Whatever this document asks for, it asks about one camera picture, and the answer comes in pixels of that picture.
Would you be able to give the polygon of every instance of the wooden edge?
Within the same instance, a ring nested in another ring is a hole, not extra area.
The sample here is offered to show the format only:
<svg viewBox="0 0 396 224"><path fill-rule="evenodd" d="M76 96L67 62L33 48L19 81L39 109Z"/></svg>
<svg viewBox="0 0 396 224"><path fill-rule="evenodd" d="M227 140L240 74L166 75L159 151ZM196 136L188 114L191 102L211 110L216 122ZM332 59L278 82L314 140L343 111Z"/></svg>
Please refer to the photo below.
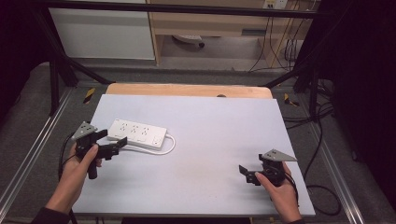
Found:
<svg viewBox="0 0 396 224"><path fill-rule="evenodd" d="M235 98L272 99L272 93L264 87L183 85L183 84L132 84L113 83L106 94L123 95L177 95L177 96L219 96Z"/></svg>

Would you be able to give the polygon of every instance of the white power strip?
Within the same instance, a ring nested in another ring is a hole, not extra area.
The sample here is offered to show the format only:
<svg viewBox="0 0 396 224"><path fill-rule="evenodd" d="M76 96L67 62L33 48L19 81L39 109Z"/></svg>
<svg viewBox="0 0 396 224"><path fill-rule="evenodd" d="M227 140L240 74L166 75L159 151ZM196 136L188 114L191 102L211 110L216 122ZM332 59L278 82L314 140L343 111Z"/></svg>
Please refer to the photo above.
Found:
<svg viewBox="0 0 396 224"><path fill-rule="evenodd" d="M165 135L165 128L115 119L107 132L107 139L120 140L127 137L128 145L161 150Z"/></svg>

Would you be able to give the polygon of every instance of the person's right hand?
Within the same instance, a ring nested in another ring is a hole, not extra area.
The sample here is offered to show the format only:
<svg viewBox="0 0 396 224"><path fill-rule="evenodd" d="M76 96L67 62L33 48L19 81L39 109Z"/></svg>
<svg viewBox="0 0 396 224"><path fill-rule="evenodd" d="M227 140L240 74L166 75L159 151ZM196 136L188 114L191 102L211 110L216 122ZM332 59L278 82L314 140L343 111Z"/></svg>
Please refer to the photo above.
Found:
<svg viewBox="0 0 396 224"><path fill-rule="evenodd" d="M285 162L283 162L283 167L285 168L285 172L291 176L291 171ZM260 173L256 173L255 175L270 194L275 209L283 222L289 223L302 219L298 210L296 194L289 180L285 179L280 187L275 187L264 175Z"/></svg>

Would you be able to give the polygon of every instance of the white power cord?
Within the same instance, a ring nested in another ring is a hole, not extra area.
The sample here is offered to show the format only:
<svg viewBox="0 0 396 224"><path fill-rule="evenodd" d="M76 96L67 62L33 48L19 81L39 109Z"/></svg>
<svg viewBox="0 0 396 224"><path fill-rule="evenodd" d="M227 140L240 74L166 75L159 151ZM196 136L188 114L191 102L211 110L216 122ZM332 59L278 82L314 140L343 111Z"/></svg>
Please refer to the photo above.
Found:
<svg viewBox="0 0 396 224"><path fill-rule="evenodd" d="M143 153L148 153L148 154L157 155L157 156L165 155L165 154L168 154L169 152L171 152L176 146L176 140L172 135L166 134L165 137L170 138L173 141L173 145L171 146L171 148L165 152L156 152L156 151L146 149L143 147L135 147L135 146L128 146L128 145L120 148L120 150L122 150L122 151L137 151L137 152L143 152Z"/></svg>

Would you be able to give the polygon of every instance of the black sleeve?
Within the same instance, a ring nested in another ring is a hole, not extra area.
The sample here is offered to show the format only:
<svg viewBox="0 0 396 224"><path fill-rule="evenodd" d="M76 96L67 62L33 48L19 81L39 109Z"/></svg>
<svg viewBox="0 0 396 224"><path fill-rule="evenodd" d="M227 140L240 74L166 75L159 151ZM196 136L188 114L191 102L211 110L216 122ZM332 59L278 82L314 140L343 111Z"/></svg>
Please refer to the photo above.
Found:
<svg viewBox="0 0 396 224"><path fill-rule="evenodd" d="M33 219L31 224L67 224L69 220L69 215L43 207L35 216L35 219Z"/></svg>
<svg viewBox="0 0 396 224"><path fill-rule="evenodd" d="M299 219L299 220L289 222L288 224L305 224L305 221L303 219Z"/></svg>

